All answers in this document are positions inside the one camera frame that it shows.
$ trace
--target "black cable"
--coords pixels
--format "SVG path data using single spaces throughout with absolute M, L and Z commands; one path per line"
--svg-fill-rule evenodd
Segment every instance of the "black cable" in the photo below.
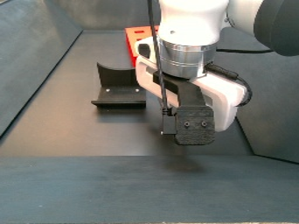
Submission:
M 271 49 L 260 50 L 260 51 L 249 51 L 249 50 L 233 50 L 233 49 L 217 49 L 219 53 L 272 53 Z
M 251 98 L 252 98 L 252 89 L 251 89 L 248 83 L 240 77 L 237 77 L 237 81 L 240 81 L 241 84 L 243 84 L 243 86 L 247 88 L 247 99 L 236 106 L 236 107 L 243 107 L 251 101 Z
M 251 89 L 248 83 L 239 77 L 239 74 L 235 72 L 231 72 L 229 70 L 224 69 L 220 66 L 215 66 L 212 63 L 209 63 L 204 67 L 204 69 L 205 69 L 205 71 L 209 71 L 213 74 L 220 75 L 232 81 L 239 81 L 243 84 L 243 86 L 247 88 L 247 99 L 236 107 L 245 106 L 252 98 L 252 89 Z
M 168 110 L 167 95 L 165 95 L 165 88 L 164 88 L 163 66 L 161 66 L 159 46 L 157 46 L 156 33 L 155 33 L 155 20 L 153 20 L 152 0 L 147 0 L 147 8 L 148 8 L 148 17 L 149 17 L 152 36 L 153 36 L 153 52 L 155 52 L 155 59 L 156 59 L 159 82 L 160 82 L 161 95 L 163 95 L 163 115 L 167 116 L 169 114 L 169 110 Z

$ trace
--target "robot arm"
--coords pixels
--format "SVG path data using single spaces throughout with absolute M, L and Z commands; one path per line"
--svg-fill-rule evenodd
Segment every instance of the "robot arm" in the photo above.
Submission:
M 299 54 L 298 0 L 160 0 L 161 23 L 157 32 L 167 97 L 176 108 L 173 126 L 179 144 L 208 144 L 212 131 L 223 131 L 233 122 L 237 105 L 248 88 L 211 69 L 220 30 L 232 26 L 253 35 L 271 50 L 284 56 Z M 136 78 L 141 87 L 161 98 L 155 81 L 155 51 L 151 38 L 135 46 Z

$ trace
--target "gray floor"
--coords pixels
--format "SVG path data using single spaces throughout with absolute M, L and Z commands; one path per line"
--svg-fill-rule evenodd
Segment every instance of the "gray floor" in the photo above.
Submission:
M 299 222 L 299 168 L 261 157 L 0 159 L 3 223 Z
M 96 62 L 129 67 L 121 31 L 83 33 L 5 132 L 0 222 L 299 222 L 299 166 L 252 156 L 236 122 L 175 145 L 151 94 L 145 110 L 97 111 Z

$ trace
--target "screw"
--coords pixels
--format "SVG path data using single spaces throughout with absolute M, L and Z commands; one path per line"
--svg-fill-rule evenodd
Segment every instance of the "screw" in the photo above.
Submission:
M 184 128 L 187 129 L 191 126 L 188 122 L 184 123 Z
M 200 126 L 201 126 L 201 127 L 207 127 L 207 125 L 208 125 L 208 124 L 207 124 L 205 122 L 201 122 L 201 123 L 200 123 Z

